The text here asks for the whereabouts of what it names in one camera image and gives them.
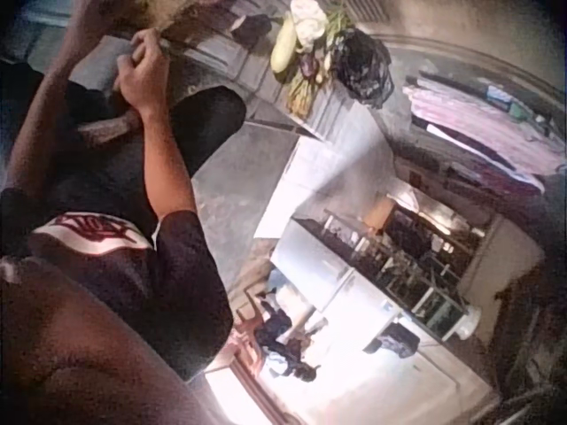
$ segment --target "plastic bag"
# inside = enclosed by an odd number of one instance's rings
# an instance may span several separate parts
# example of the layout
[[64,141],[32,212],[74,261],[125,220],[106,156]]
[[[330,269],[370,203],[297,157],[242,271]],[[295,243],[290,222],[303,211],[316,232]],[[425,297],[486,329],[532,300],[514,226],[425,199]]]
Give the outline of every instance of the plastic bag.
[[392,63],[388,49],[361,30],[348,28],[332,46],[333,77],[339,80],[353,99],[380,109],[393,92],[388,66]]

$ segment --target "hand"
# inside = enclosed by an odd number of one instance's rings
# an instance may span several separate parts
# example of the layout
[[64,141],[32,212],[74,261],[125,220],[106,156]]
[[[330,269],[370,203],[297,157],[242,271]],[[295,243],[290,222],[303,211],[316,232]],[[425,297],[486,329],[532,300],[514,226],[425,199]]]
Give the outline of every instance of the hand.
[[58,65],[74,67],[81,62],[97,47],[127,4],[123,0],[74,0]]
[[159,33],[153,28],[142,30],[132,44],[137,46],[132,57],[122,55],[117,60],[120,91],[142,119],[166,112],[169,58],[161,51]]

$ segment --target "black t-shirt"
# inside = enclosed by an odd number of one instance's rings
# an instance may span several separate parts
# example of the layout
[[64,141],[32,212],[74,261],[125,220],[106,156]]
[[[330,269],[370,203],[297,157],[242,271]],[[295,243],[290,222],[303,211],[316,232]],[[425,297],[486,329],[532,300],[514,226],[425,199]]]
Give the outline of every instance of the black t-shirt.
[[198,217],[174,212],[155,243],[132,223],[95,212],[50,220],[16,189],[0,197],[2,255],[58,267],[117,313],[184,380],[202,371],[232,328],[227,294]]

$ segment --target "person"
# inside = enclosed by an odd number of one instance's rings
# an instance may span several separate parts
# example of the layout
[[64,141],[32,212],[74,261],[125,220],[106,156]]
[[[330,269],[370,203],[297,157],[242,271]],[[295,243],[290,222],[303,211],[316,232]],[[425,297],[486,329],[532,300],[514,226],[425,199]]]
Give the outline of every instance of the person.
[[276,290],[271,290],[257,294],[261,299],[260,305],[269,313],[269,319],[254,330],[255,342],[268,353],[268,359],[272,363],[285,365],[283,376],[293,374],[296,378],[310,383],[317,377],[317,370],[301,361],[301,341],[295,338],[290,339],[287,344],[277,341],[279,336],[291,329],[291,319],[274,301],[274,297],[271,303],[268,302],[275,292]]
[[43,77],[2,66],[2,399],[11,423],[205,423],[185,382],[233,325],[190,177],[240,129],[242,100],[204,90],[170,117],[169,62],[147,29],[132,41],[140,60],[118,58],[120,92],[143,133],[96,150],[73,133],[77,117],[106,112],[69,75],[124,3],[77,0]]

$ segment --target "t-shirt sleeve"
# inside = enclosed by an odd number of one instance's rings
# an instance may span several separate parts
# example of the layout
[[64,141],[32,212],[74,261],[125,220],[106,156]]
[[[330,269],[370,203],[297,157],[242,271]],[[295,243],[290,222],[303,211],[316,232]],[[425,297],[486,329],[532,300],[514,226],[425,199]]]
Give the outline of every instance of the t-shirt sleeve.
[[27,236],[45,221],[42,207],[20,189],[0,193],[0,255],[26,257]]
[[194,212],[160,223],[151,304],[136,330],[183,380],[201,372],[225,344],[233,316]]

